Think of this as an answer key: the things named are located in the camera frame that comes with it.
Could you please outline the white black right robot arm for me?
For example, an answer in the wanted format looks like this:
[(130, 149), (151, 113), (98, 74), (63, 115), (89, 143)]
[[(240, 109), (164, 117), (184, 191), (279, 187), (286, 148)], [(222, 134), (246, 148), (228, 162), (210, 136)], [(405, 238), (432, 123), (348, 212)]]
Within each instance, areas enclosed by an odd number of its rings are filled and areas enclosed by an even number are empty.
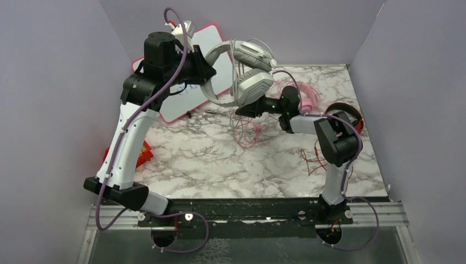
[(295, 87), (287, 86), (278, 99), (262, 96), (239, 107), (235, 113), (249, 118), (260, 117), (263, 113), (278, 114), (283, 131), (317, 136), (321, 154), (327, 162), (317, 216), (321, 222), (330, 224), (346, 206), (346, 182), (352, 163), (362, 150), (362, 141), (345, 112), (332, 115), (300, 113), (300, 95)]

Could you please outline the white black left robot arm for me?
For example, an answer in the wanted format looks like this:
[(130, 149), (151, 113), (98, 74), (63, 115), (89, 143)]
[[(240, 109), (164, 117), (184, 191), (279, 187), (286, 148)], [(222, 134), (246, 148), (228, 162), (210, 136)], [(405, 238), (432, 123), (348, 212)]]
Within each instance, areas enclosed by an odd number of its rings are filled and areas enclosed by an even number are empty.
[(146, 134), (170, 88), (204, 84), (216, 74), (199, 45), (188, 48), (168, 32), (153, 32), (144, 41), (144, 59), (123, 83), (117, 128), (107, 156), (84, 189), (132, 211), (149, 212), (160, 226), (172, 221), (169, 199), (135, 182), (136, 163)]

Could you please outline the grey white headphones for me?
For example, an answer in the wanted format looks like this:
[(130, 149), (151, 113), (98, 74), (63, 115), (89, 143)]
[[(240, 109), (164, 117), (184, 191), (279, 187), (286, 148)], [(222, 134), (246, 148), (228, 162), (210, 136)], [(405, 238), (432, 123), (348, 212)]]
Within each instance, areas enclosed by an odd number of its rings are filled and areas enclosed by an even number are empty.
[(264, 96), (274, 83), (271, 71), (278, 66), (270, 47), (265, 45), (263, 49), (251, 41), (224, 41), (210, 49), (205, 59), (213, 66), (225, 52), (230, 52), (232, 59), (250, 70), (238, 75), (236, 69), (232, 69), (231, 99), (219, 99), (210, 80), (201, 85), (205, 97), (221, 107), (242, 107)]

